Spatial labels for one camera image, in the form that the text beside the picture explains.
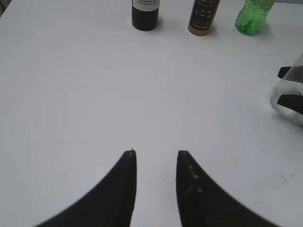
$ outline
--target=soda bottle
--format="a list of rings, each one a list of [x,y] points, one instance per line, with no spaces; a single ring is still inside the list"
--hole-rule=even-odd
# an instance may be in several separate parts
[[[266,17],[276,0],[246,0],[240,11],[235,26],[239,32],[246,35],[256,35],[260,32]]]

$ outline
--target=white label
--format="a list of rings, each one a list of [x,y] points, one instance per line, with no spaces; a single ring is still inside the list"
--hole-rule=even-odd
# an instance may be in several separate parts
[[[160,0],[133,0],[133,6],[141,11],[150,12],[159,8]]]

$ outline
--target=white table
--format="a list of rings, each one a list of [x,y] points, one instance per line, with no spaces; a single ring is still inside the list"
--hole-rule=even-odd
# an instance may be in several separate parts
[[[277,72],[303,51],[303,5],[277,3],[265,31],[187,31],[192,2],[163,0],[150,32],[131,1],[13,0],[0,19],[0,226],[36,225],[71,205],[134,148],[132,227],[180,227],[177,151],[233,197],[303,225],[303,129],[273,112]]]

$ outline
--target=orange bottle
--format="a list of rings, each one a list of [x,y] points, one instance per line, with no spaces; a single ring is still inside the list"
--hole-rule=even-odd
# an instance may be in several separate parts
[[[195,0],[188,30],[194,35],[207,35],[211,32],[214,16],[220,0]]]

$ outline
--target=wine bottle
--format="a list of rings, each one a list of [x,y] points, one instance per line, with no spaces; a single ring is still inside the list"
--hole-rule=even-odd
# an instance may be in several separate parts
[[[132,23],[142,31],[154,29],[158,23],[160,0],[133,0]]]

